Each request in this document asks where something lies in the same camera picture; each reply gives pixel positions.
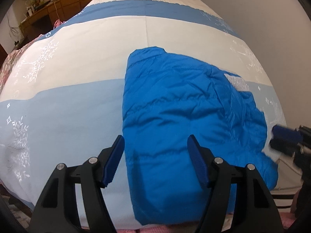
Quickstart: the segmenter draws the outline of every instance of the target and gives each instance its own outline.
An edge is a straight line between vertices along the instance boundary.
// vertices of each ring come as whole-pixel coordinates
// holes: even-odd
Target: cable
[[[54,6],[55,6],[55,9],[56,9],[56,14],[57,14],[57,16],[58,16],[58,18],[59,18],[59,15],[58,15],[58,12],[57,12],[57,7],[56,7],[56,1],[54,1]]]
[[[8,26],[9,26],[9,28],[10,28],[10,30],[9,30],[10,38],[11,38],[12,40],[14,40],[14,41],[15,41],[15,40],[19,40],[18,37],[21,35],[20,32],[19,32],[19,28],[18,28],[18,27],[12,27],[12,26],[10,25],[9,12],[7,12],[6,15],[7,15],[7,24],[8,24]]]
[[[301,172],[301,170],[298,170],[297,168],[295,168],[294,166],[293,166],[293,164],[292,163],[290,163],[290,162],[288,162],[284,157],[283,157],[283,155],[281,155],[280,157],[279,157],[279,160],[280,161],[282,161],[285,165],[287,165],[293,172],[295,172],[296,174],[298,174],[298,175],[302,175],[302,172]]]

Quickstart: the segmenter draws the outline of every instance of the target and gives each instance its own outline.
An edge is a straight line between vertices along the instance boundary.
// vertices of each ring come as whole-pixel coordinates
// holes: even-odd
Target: blue down jacket
[[[145,224],[198,221],[209,190],[202,188],[187,151],[201,146],[228,163],[253,163],[268,188],[277,166],[262,149],[267,127],[251,92],[238,92],[224,73],[200,60],[149,47],[128,58],[123,136],[135,218]],[[231,188],[229,211],[233,211]]]

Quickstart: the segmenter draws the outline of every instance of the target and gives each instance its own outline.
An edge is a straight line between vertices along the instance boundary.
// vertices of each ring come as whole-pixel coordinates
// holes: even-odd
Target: bed
[[[273,86],[247,44],[200,0],[92,0],[38,38],[20,57],[0,95],[0,179],[30,208],[55,166],[79,165],[122,134],[122,96],[129,55],[158,46],[240,77],[268,132],[285,125]],[[273,160],[279,155],[268,144]],[[79,185],[77,204],[87,226]],[[116,229],[137,229],[123,156],[104,189]]]

